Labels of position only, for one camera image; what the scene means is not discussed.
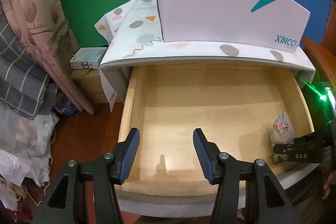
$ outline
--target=squiggly line pattern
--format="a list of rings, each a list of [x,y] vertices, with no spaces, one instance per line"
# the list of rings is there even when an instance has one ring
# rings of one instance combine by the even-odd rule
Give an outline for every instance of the squiggly line pattern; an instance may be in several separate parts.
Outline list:
[[[147,45],[147,46],[153,46],[154,44],[153,44],[152,41],[157,41],[157,42],[161,42],[161,41],[162,41],[160,37],[156,37],[156,38],[159,39],[159,40],[152,39],[151,41],[149,41],[150,44],[146,44],[146,43],[141,44],[141,48],[136,48],[136,49],[134,49],[134,50],[133,50],[133,54],[126,55],[126,56],[123,57],[123,59],[124,59],[125,57],[127,57],[127,56],[134,56],[134,55],[135,55],[135,51],[142,51],[143,48],[144,48],[144,45]]]
[[[145,7],[145,8],[139,8],[139,9],[133,9],[132,11],[138,11],[138,10],[144,10],[144,9],[153,9],[153,8],[157,8],[157,6],[154,6],[154,7]]]

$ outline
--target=plaid fabric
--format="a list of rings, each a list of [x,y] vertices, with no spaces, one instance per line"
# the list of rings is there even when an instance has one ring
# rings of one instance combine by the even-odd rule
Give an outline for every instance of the plaid fabric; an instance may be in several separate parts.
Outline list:
[[[57,86],[53,83],[48,89],[48,84],[48,74],[23,48],[0,6],[0,101],[30,119],[37,113],[49,114]],[[42,107],[46,91],[48,102]]]

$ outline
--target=green laser light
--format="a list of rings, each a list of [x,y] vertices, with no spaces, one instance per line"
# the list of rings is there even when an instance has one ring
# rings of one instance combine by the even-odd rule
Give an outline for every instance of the green laser light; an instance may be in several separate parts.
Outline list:
[[[320,95],[320,100],[325,102],[327,100],[327,96],[326,95]]]

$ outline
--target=wooden floor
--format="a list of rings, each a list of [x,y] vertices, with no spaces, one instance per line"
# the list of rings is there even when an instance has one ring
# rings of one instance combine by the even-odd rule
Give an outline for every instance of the wooden floor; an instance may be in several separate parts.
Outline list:
[[[51,146],[51,183],[69,160],[95,160],[103,153],[113,150],[118,142],[123,107],[123,103],[116,103],[110,112],[108,104],[98,104],[95,105],[94,115],[87,112],[79,112],[74,118],[58,115],[60,119],[55,127],[56,138]],[[43,189],[30,187],[29,192],[36,202],[43,199]],[[87,182],[87,194],[89,224],[96,224],[92,182]],[[34,215],[37,206],[29,200],[29,207]],[[134,224],[140,217],[125,212],[121,212],[121,215],[125,224]],[[209,217],[200,217],[196,224],[208,222]]]

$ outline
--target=open drawer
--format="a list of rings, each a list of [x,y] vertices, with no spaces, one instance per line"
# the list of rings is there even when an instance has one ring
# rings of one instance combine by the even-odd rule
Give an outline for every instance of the open drawer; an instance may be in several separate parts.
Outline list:
[[[194,196],[215,193],[193,146],[201,128],[208,141],[238,160],[264,159],[278,175],[293,163],[274,164],[270,134],[286,112],[296,137],[314,129],[291,71],[247,62],[197,62],[134,67],[119,133],[140,130],[128,180],[134,193]]]

